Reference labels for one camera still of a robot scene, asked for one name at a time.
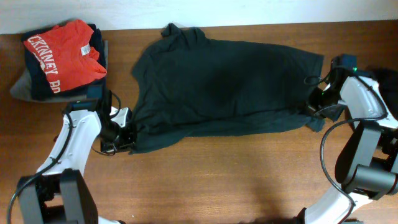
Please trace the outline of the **dark green t-shirt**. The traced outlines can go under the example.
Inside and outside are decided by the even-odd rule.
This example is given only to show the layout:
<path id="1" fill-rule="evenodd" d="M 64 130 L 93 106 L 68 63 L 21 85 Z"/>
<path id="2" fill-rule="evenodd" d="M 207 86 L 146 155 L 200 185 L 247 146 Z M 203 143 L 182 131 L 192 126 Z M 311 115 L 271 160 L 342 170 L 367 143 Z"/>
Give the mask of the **dark green t-shirt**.
<path id="1" fill-rule="evenodd" d="M 185 137 L 280 133 L 323 119 L 305 110 L 323 56 L 285 45 L 215 40 L 198 28 L 169 24 L 143 51 L 132 74 L 133 153 L 169 147 Z"/>

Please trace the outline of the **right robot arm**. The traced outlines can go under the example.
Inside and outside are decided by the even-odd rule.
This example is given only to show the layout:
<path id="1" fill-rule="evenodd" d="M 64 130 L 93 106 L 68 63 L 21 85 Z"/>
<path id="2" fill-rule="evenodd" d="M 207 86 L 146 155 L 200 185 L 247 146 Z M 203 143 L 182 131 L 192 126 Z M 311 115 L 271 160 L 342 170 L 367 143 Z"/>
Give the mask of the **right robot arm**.
<path id="1" fill-rule="evenodd" d="M 320 83 L 326 83 L 321 89 Z M 354 55 L 342 54 L 306 103 L 308 113 L 334 121 L 320 143 L 323 173 L 331 184 L 316 203 L 303 208 L 294 223 L 349 223 L 360 207 L 397 194 L 397 73 L 360 70 Z M 326 169 L 325 143 L 333 130 L 350 124 L 353 133 L 342 149 L 332 177 Z"/>

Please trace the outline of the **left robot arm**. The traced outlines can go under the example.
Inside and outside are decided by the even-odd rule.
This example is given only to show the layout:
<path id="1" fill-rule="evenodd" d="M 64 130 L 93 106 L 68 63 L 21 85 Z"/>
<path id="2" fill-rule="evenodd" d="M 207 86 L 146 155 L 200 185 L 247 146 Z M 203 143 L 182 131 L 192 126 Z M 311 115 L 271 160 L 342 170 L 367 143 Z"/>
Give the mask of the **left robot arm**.
<path id="1" fill-rule="evenodd" d="M 99 154 L 113 156 L 135 145 L 128 107 L 112 106 L 118 96 L 100 85 L 89 87 L 84 100 L 63 111 L 63 125 L 44 163 L 32 176 L 21 177 L 9 202 L 19 202 L 24 223 L 115 224 L 99 215 L 83 178 L 95 140 Z"/>

